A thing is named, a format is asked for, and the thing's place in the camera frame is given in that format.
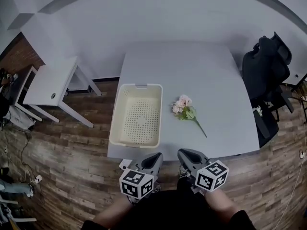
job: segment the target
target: chair armrest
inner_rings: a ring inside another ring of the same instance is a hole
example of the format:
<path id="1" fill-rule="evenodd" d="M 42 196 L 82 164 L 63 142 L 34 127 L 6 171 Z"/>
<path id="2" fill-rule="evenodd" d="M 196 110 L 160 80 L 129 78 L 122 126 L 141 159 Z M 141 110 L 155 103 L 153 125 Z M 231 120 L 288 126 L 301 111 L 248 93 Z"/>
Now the chair armrest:
<path id="1" fill-rule="evenodd" d="M 288 98 L 291 97 L 291 96 L 292 96 L 292 92 L 291 92 L 291 91 L 285 91 L 285 92 L 282 92 L 282 93 L 281 93 L 281 97 L 282 97 L 282 99 L 283 99 L 285 105 L 288 107 L 289 111 L 290 111 L 291 113 L 293 113 L 294 108 L 293 108 L 291 102 L 290 102 L 289 99 L 288 99 Z"/>
<path id="2" fill-rule="evenodd" d="M 256 126 L 259 129 L 260 133 L 263 135 L 264 138 L 269 138 L 270 137 L 269 130 L 267 129 L 261 116 L 256 110 L 254 111 L 254 118 L 255 118 Z"/>

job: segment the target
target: basket handle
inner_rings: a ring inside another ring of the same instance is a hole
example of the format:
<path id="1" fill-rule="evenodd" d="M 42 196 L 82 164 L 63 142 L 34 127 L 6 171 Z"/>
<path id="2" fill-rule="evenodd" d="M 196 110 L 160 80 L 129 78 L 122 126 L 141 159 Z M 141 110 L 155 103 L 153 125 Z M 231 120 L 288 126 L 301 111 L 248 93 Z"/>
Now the basket handle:
<path id="1" fill-rule="evenodd" d="M 136 84 L 135 88 L 137 88 L 137 89 L 147 89 L 147 84 Z"/>

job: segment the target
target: flower stem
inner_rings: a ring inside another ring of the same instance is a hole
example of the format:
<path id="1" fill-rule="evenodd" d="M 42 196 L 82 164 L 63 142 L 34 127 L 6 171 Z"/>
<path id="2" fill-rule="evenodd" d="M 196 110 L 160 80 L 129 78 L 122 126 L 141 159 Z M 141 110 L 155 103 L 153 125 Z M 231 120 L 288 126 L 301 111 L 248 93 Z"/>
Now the flower stem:
<path id="1" fill-rule="evenodd" d="M 195 121 L 196 124 L 199 126 L 199 128 L 201 128 L 201 130 L 202 130 L 203 134 L 205 135 L 205 137 L 208 138 L 207 135 L 206 135 L 206 133 L 205 133 L 205 131 L 202 129 L 201 125 L 200 125 L 199 122 L 197 121 L 197 119 L 194 119 L 194 121 Z"/>

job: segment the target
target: person's arm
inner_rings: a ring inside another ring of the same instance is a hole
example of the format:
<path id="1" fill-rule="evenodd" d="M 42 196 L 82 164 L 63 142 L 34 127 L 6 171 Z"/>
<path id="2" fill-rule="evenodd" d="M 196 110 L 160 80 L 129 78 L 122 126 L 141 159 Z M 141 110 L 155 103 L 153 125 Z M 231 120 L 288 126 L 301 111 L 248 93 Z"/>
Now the person's arm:
<path id="1" fill-rule="evenodd" d="M 133 205 L 127 196 L 120 195 L 119 198 L 103 212 L 100 212 L 93 222 L 109 229 L 117 225 L 122 218 L 132 209 Z"/>
<path id="2" fill-rule="evenodd" d="M 205 198 L 210 208 L 224 223 L 228 223 L 235 213 L 242 210 L 221 189 L 206 192 Z"/>

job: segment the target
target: white basket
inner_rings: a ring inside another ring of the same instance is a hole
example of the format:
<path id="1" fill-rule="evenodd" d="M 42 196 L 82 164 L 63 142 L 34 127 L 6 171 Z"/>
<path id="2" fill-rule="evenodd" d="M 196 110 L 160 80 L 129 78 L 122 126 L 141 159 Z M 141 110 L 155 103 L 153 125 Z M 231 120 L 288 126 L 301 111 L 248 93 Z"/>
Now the white basket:
<path id="1" fill-rule="evenodd" d="M 156 148 L 160 142 L 162 86 L 123 84 L 118 92 L 110 142 L 137 148 Z"/>

